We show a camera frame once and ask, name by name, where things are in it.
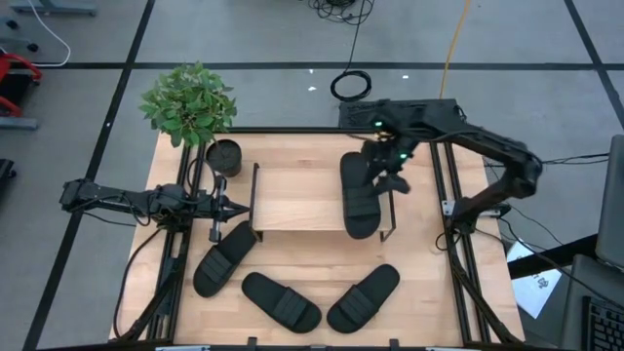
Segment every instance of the black slipper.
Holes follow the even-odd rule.
[[[242,221],[218,244],[213,245],[193,275],[195,292],[202,297],[214,296],[230,279],[236,267],[255,244],[248,221]]]
[[[330,308],[328,324],[337,332],[356,332],[377,313],[400,279],[390,264],[378,266]]]
[[[344,226],[353,239],[366,239],[381,222],[379,197],[372,181],[366,182],[368,165],[359,152],[347,152],[340,159]]]
[[[250,273],[245,277],[243,293],[291,332],[312,332],[321,323],[321,310],[317,305],[260,273]]]

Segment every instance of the wooden table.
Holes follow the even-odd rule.
[[[250,201],[254,162],[263,170],[302,168],[307,177],[296,181],[312,187],[316,173],[337,170],[341,155],[359,150],[361,145],[361,141],[345,135],[229,135],[228,138],[235,139],[243,149],[243,170],[229,180],[226,194],[243,205]],[[166,136],[159,138],[147,188],[176,182],[181,151],[173,149]],[[461,147],[455,147],[454,151],[462,191],[472,196],[487,186],[482,158]],[[200,297],[192,286],[195,268],[211,246],[208,235],[212,225],[210,220],[195,220],[175,343],[246,344],[249,336],[256,336],[260,345],[387,346],[390,338],[398,338],[402,346],[460,345],[447,255],[434,246],[443,225],[428,144],[416,148],[401,176],[410,184],[411,192],[394,195],[397,229],[387,242],[380,243],[378,236],[356,241],[342,230],[319,228],[316,223],[310,223],[311,227],[319,229],[314,232],[265,230],[264,242],[256,244],[227,285],[212,298]],[[208,169],[203,171],[200,188],[212,188]],[[289,194],[287,191],[281,196],[288,198]],[[256,206],[261,211],[262,200],[258,200]],[[247,218],[246,214],[240,215],[223,224],[221,231],[225,235]],[[288,223],[292,217],[283,212],[283,219]],[[498,235],[493,219],[480,219],[477,227]],[[153,231],[153,227],[138,227],[133,251]],[[154,294],[164,238],[165,235],[161,235],[145,247],[130,270],[120,311],[122,331],[130,326]],[[500,242],[474,234],[473,246],[486,301],[510,331],[523,338]],[[376,316],[352,334],[333,331],[325,319],[310,333],[292,333],[270,319],[241,292],[242,280],[251,272],[260,272],[315,302],[325,317],[351,285],[382,263],[390,263],[399,270],[401,283]],[[478,339],[474,306],[468,294],[466,296],[473,339]]]

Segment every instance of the black equipment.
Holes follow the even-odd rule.
[[[624,350],[624,311],[591,296],[583,297],[584,350]]]
[[[475,151],[503,164],[503,177],[472,198],[456,199],[446,216],[451,233],[471,234],[479,215],[496,208],[510,197],[523,199],[537,189],[542,173],[542,162],[522,142],[499,136],[466,122],[466,116],[455,99],[431,100],[411,116],[400,118],[400,110],[380,101],[371,113],[370,123],[376,131],[376,140],[366,140],[361,153],[367,160],[367,180],[378,177],[373,191],[381,194],[396,190],[408,193],[410,186],[398,173],[403,164],[413,157],[413,150],[420,142],[449,141]],[[463,288],[470,294],[475,306],[482,312],[496,336],[502,343],[522,342],[513,336],[496,317],[488,303],[471,282],[457,254],[450,257],[450,270]]]
[[[230,201],[224,195],[227,180],[217,175],[214,192],[200,190],[191,198],[182,185],[159,185],[154,190],[134,192],[100,186],[87,179],[67,182],[60,197],[62,209],[74,213],[91,209],[107,209],[155,220],[158,226],[169,231],[182,231],[194,218],[211,218],[213,228],[210,241],[221,240],[220,223],[248,212],[250,209]]]

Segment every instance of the black pot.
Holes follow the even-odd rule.
[[[206,151],[206,161],[213,171],[232,177],[236,176],[243,167],[243,152],[236,141],[219,140],[209,146]]]

